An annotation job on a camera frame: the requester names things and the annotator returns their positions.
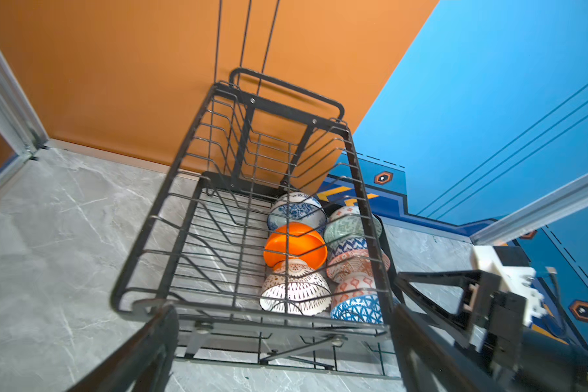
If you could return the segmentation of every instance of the orange bowl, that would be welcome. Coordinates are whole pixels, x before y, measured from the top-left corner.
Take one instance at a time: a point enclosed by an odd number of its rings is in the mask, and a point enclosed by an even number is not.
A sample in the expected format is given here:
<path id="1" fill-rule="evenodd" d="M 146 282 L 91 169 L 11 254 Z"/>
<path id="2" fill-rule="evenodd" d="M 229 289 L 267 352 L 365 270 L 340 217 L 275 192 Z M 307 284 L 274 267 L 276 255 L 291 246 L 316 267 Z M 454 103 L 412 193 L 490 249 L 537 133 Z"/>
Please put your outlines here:
<path id="1" fill-rule="evenodd" d="M 285 250 L 288 245 L 288 255 L 291 258 L 299 258 L 305 261 L 310 268 L 319 269 L 326 261 L 329 253 L 322 236 L 306 224 L 298 222 L 290 223 L 290 230 L 287 234 L 286 229 L 287 224 L 276 229 L 276 232 L 268 237 L 268 242 L 266 242 L 265 251 L 263 252 L 266 264 L 272 268 L 285 260 L 285 255 L 274 252 L 286 253 Z"/>

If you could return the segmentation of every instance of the black wire dish rack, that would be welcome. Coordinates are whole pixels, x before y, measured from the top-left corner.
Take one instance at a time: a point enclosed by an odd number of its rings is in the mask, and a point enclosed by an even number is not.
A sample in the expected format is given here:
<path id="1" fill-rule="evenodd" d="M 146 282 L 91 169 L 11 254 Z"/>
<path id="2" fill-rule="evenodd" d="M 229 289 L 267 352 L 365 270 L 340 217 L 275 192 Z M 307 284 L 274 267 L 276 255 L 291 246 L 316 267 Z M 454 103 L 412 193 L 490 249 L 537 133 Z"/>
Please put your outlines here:
<path id="1" fill-rule="evenodd" d="M 338 115 L 324 118 L 260 97 L 259 88 L 240 89 L 240 77 L 251 85 L 266 83 L 288 99 L 334 106 Z M 291 127 L 263 129 L 260 116 L 278 117 Z M 300 302 L 288 300 L 287 292 L 283 312 L 259 305 L 262 284 L 273 273 L 263 260 L 273 232 L 266 224 L 271 205 L 288 192 L 314 196 L 329 171 L 344 165 L 334 164 L 337 156 L 346 154 L 351 176 L 334 182 L 353 184 L 376 284 L 372 291 L 384 320 L 391 320 L 380 241 L 343 116 L 336 101 L 245 68 L 233 70 L 228 82 L 214 83 L 128 255 L 112 308 L 127 320 L 148 321 L 157 308 L 173 304 L 180 325 L 178 361 L 400 378 L 390 325 L 332 319 L 328 311 L 293 314 L 288 308 Z M 327 215 L 337 207 L 323 202 Z M 282 254 L 286 263 L 296 257 Z M 318 272 L 326 276 L 326 270 L 325 263 Z M 336 285 L 327 281 L 330 295 L 353 292 L 335 293 Z"/>

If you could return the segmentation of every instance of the black cable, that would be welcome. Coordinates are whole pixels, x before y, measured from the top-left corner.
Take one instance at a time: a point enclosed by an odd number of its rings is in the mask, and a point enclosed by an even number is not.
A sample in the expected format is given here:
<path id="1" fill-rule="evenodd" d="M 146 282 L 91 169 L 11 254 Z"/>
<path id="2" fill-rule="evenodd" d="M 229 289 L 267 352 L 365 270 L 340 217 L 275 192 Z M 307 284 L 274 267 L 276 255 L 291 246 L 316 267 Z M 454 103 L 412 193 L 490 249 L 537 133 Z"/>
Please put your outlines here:
<path id="1" fill-rule="evenodd" d="M 505 173 L 509 172 L 510 170 L 512 170 L 513 168 L 515 168 L 516 166 L 518 166 L 519 164 L 523 163 L 524 161 L 526 161 L 528 158 L 531 158 L 533 156 L 533 154 L 537 153 L 538 151 L 542 150 L 544 147 L 546 147 L 547 145 L 549 145 L 551 142 L 553 142 L 554 140 L 556 140 L 558 137 L 564 135 L 566 132 L 570 131 L 571 129 L 575 128 L 577 125 L 579 125 L 580 123 L 582 123 L 583 121 L 585 121 L 588 118 L 588 114 L 585 115 L 584 117 L 582 117 L 580 120 L 576 121 L 575 123 L 573 123 L 570 127 L 568 127 L 567 129 L 563 130 L 562 132 L 558 133 L 557 135 L 555 135 L 554 137 L 552 137 L 551 139 L 549 139 L 549 141 L 547 141 L 546 143 L 544 143 L 543 145 L 541 145 L 540 147 L 536 148 L 535 150 L 533 150 L 531 153 L 529 153 L 527 156 L 525 156 L 525 158 L 521 159 L 520 161 L 516 162 L 515 164 L 511 165 L 509 168 L 505 169 L 501 174 L 499 174 L 498 176 L 494 177 L 493 179 L 491 179 L 490 181 L 488 181 L 486 184 L 480 186 L 478 188 L 477 191 L 472 192 L 471 194 L 469 194 L 467 197 L 463 198 L 462 201 L 460 201 L 459 203 L 455 204 L 453 207 L 447 209 L 445 211 L 444 214 L 440 215 L 439 217 L 436 218 L 436 220 L 439 220 L 440 218 L 442 218 L 444 215 L 448 214 L 451 210 L 455 209 L 457 206 L 459 206 L 460 204 L 462 204 L 463 202 L 465 202 L 466 200 L 470 199 L 471 197 L 473 197 L 474 195 L 476 195 L 476 193 L 480 192 L 483 188 L 486 188 L 486 186 L 492 184 L 493 182 L 495 182 L 497 179 L 501 178 Z"/>
<path id="2" fill-rule="evenodd" d="M 538 140 L 539 138 L 541 138 L 542 136 L 544 136 L 545 134 L 547 134 L 550 130 L 554 129 L 555 127 L 557 127 L 560 123 L 562 123 L 563 121 L 565 121 L 566 119 L 568 119 L 570 116 L 572 116 L 573 114 L 575 114 L 577 111 L 579 111 L 580 109 L 582 109 L 584 106 L 588 105 L 588 100 L 585 101 L 583 104 L 581 104 L 580 106 L 577 106 L 572 112 L 570 112 L 569 114 L 565 115 L 564 117 L 562 117 L 561 119 L 559 119 L 555 124 L 551 125 L 549 128 L 543 130 L 540 134 L 538 134 L 538 136 L 534 137 L 533 139 L 531 139 L 530 141 L 528 141 L 527 143 L 525 143 L 525 145 L 523 145 L 521 148 L 519 148 L 518 150 L 514 151 L 512 154 L 510 154 L 507 158 L 505 158 L 503 161 L 499 162 L 498 164 L 496 164 L 493 168 L 491 168 L 490 170 L 486 171 L 484 174 L 482 174 L 478 179 L 474 180 L 470 185 L 464 187 L 463 190 L 461 190 L 460 192 L 456 193 L 455 196 L 453 196 L 452 198 L 450 198 L 449 200 L 445 201 L 440 207 L 434 209 L 433 211 L 431 211 L 431 213 L 429 215 L 427 215 L 427 218 L 429 218 L 431 215 L 435 214 L 437 211 L 439 211 L 441 208 L 443 208 L 444 206 L 446 206 L 448 203 L 452 202 L 453 200 L 455 200 L 457 197 L 459 197 L 463 192 L 468 191 L 473 185 L 477 184 L 479 181 L 481 181 L 484 177 L 488 176 L 490 173 L 494 172 L 496 169 L 498 169 L 499 167 L 501 167 L 504 163 L 506 163 L 507 161 L 509 161 L 511 158 L 515 157 L 517 153 L 520 153 L 521 151 L 523 151 L 526 147 L 528 147 L 529 145 L 531 145 L 533 142 L 535 142 L 536 140 Z"/>
<path id="3" fill-rule="evenodd" d="M 551 283 L 553 283 L 553 288 L 555 290 L 555 295 L 556 295 L 556 300 L 554 301 L 554 303 L 556 304 L 556 309 L 557 309 L 557 313 L 559 316 L 559 325 L 557 325 L 557 327 L 559 328 L 560 332 L 559 334 L 555 333 L 549 326 L 549 324 L 547 323 L 547 320 L 544 320 L 544 326 L 545 329 L 547 330 L 548 333 L 552 334 L 553 336 L 557 337 L 558 339 L 562 339 L 565 341 L 568 341 L 568 337 L 566 334 L 566 321 L 564 319 L 564 309 L 562 308 L 562 294 L 560 291 L 560 285 L 557 281 L 557 272 L 555 271 L 555 269 L 553 269 L 553 271 L 549 271 L 549 277 L 551 278 Z"/>
<path id="4" fill-rule="evenodd" d="M 552 115 L 553 113 L 555 113 L 555 111 L 557 109 L 561 108 L 564 104 L 566 104 L 566 102 L 568 102 L 571 99 L 575 98 L 575 96 L 577 94 L 579 94 L 581 91 L 586 90 L 587 87 L 588 87 L 588 83 L 585 84 L 585 86 L 583 86 L 580 90 L 575 91 L 575 93 L 573 95 L 571 95 L 570 97 L 566 98 L 561 104 L 559 104 L 558 106 L 556 106 L 549 113 L 547 113 L 544 116 L 542 116 L 542 118 L 540 120 L 534 122 L 529 128 L 527 128 L 523 132 L 521 132 L 520 135 L 518 135 L 517 137 L 515 137 L 514 139 L 512 139 L 512 141 L 510 141 L 508 144 L 504 145 L 499 151 L 497 151 L 494 154 L 492 154 L 488 159 L 486 159 L 485 161 L 483 161 L 483 163 L 481 163 L 479 166 L 477 166 L 476 168 L 474 168 L 473 171 L 471 171 L 470 173 L 468 173 L 461 180 L 459 180 L 457 183 L 455 183 L 453 186 L 451 186 L 449 189 L 447 189 L 444 193 L 442 193 L 440 196 L 438 196 L 434 201 L 432 201 L 431 203 L 427 204 L 427 206 L 425 208 L 421 209 L 416 215 L 422 214 L 425 209 L 431 207 L 431 205 L 433 203 L 435 203 L 438 200 L 440 200 L 440 198 L 442 198 L 444 195 L 446 195 L 448 192 L 450 192 L 453 188 L 455 188 L 457 185 L 459 185 L 466 178 L 470 177 L 474 172 L 478 171 L 481 167 L 483 167 L 483 165 L 485 165 L 486 163 L 488 163 L 489 161 L 491 161 L 495 156 L 499 155 L 503 150 L 505 150 L 510 145 L 512 145 L 512 143 L 514 143 L 520 137 L 522 137 L 524 134 L 526 134 L 527 132 L 529 132 L 530 130 L 532 130 L 536 125 L 538 125 L 539 123 L 541 123 L 544 119 L 546 119 L 547 117 L 549 117 L 550 115 Z"/>

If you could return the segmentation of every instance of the white patterned bowl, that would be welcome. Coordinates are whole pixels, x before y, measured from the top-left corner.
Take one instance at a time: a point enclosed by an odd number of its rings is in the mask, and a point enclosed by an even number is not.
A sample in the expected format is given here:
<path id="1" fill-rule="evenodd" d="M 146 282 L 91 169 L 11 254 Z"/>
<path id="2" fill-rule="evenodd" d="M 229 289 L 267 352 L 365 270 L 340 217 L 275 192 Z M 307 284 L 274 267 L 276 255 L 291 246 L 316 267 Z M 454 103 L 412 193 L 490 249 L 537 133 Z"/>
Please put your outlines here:
<path id="1" fill-rule="evenodd" d="M 358 215 L 346 215 L 330 222 L 327 225 L 327 229 L 323 236 L 327 246 L 333 250 L 337 247 L 339 242 L 344 241 L 345 239 L 363 237 L 365 234 L 362 219 L 367 218 L 362 218 Z M 379 236 L 381 236 L 381 231 L 383 231 L 383 227 L 377 218 L 373 216 L 372 219 L 374 222 L 375 234 L 377 238 L 379 238 Z"/>
<path id="2" fill-rule="evenodd" d="M 305 203 L 305 204 L 311 204 L 312 206 L 316 206 L 318 208 L 322 207 L 320 205 L 320 201 L 318 201 L 316 198 L 309 196 L 307 193 L 290 192 L 290 193 L 286 193 L 283 196 L 281 196 L 280 198 L 278 198 L 274 202 L 274 204 L 272 204 L 272 207 L 270 208 L 270 212 L 272 212 L 277 207 L 283 206 L 284 204 L 291 204 L 291 203 Z"/>
<path id="3" fill-rule="evenodd" d="M 268 229 L 275 231 L 279 227 L 291 222 L 299 222 L 318 231 L 322 235 L 326 229 L 327 216 L 324 210 L 313 204 L 290 203 L 275 208 L 268 215 Z"/>
<path id="4" fill-rule="evenodd" d="M 322 275 L 298 258 L 290 258 L 288 264 L 288 300 L 292 301 L 288 303 L 288 313 L 314 316 L 328 308 L 331 292 Z M 277 264 L 274 272 L 285 274 L 285 262 Z M 268 276 L 261 288 L 261 296 L 259 304 L 262 309 L 285 312 L 285 276 Z"/>

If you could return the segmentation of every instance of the bowl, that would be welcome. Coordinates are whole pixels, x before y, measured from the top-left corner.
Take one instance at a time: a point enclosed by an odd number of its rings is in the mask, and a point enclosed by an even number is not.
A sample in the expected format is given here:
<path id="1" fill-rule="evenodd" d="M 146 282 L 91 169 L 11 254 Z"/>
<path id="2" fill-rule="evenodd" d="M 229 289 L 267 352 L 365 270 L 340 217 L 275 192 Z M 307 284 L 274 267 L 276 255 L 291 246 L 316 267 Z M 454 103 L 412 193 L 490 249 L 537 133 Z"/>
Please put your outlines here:
<path id="1" fill-rule="evenodd" d="M 379 296 L 376 294 L 361 295 L 340 302 L 331 309 L 330 316 L 339 320 L 383 324 Z"/>
<path id="2" fill-rule="evenodd" d="M 320 201 L 318 201 L 316 198 L 309 196 L 307 193 L 290 192 L 290 193 L 286 193 L 283 196 L 281 196 L 280 198 L 278 198 L 274 202 L 274 204 L 272 204 L 270 211 L 272 212 L 272 210 L 274 210 L 275 208 L 277 208 L 279 206 L 283 206 L 284 204 L 291 204 L 291 203 L 306 203 L 306 204 L 310 204 L 312 206 L 316 206 L 318 208 L 322 207 L 320 205 Z"/>
<path id="3" fill-rule="evenodd" d="M 362 295 L 376 295 L 376 290 L 370 290 L 370 288 L 375 288 L 374 278 L 370 275 L 362 272 L 350 274 L 335 288 L 331 300 L 331 309 L 351 298 L 361 297 Z"/>
<path id="4" fill-rule="evenodd" d="M 329 251 L 324 239 L 317 231 L 303 223 L 292 222 L 276 229 L 266 242 L 263 258 L 269 267 L 285 260 L 287 239 L 289 238 L 289 255 L 303 260 L 314 270 L 320 268 L 327 260 Z"/>
<path id="5" fill-rule="evenodd" d="M 366 218 L 362 218 L 359 215 L 343 215 L 336 218 L 336 220 L 327 225 L 327 229 L 324 233 L 325 243 L 331 249 L 334 249 L 337 247 L 339 241 L 352 237 L 363 237 L 365 234 L 362 219 Z M 377 238 L 379 238 L 379 236 L 381 236 L 381 231 L 383 231 L 383 227 L 377 218 L 373 216 L 372 219 L 374 222 L 375 234 Z"/>
<path id="6" fill-rule="evenodd" d="M 285 262 L 280 262 L 274 269 L 274 274 L 266 278 L 261 288 L 259 304 L 262 309 L 272 312 L 285 312 Z M 306 262 L 298 258 L 288 260 L 288 313 L 314 316 L 331 303 L 329 284 L 321 274 L 311 269 Z"/>
<path id="7" fill-rule="evenodd" d="M 283 204 L 274 208 L 268 215 L 268 229 L 274 231 L 277 228 L 290 222 L 306 224 L 314 228 L 321 235 L 325 231 L 327 216 L 321 208 L 307 203 Z"/>
<path id="8" fill-rule="evenodd" d="M 344 215 L 359 215 L 359 207 L 356 206 L 344 206 L 336 209 L 334 213 L 329 216 L 329 222 L 333 222 L 337 218 Z"/>
<path id="9" fill-rule="evenodd" d="M 364 272 L 372 276 L 372 265 L 368 258 L 365 238 L 353 237 L 340 241 L 329 255 L 327 276 L 337 283 L 342 283 L 344 278 L 353 272 Z M 383 251 L 381 251 L 381 259 L 385 270 L 389 270 L 390 258 Z"/>

